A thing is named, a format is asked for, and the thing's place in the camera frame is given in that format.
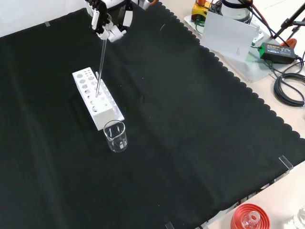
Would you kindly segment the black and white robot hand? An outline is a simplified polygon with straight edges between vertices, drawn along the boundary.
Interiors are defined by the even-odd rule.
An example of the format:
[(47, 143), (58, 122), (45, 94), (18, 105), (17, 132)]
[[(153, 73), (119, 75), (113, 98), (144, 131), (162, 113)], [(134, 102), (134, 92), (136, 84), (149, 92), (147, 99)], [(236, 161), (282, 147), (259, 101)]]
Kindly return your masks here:
[(101, 40), (115, 42), (129, 29), (133, 17), (130, 0), (86, 0), (85, 4), (92, 17), (91, 29)]

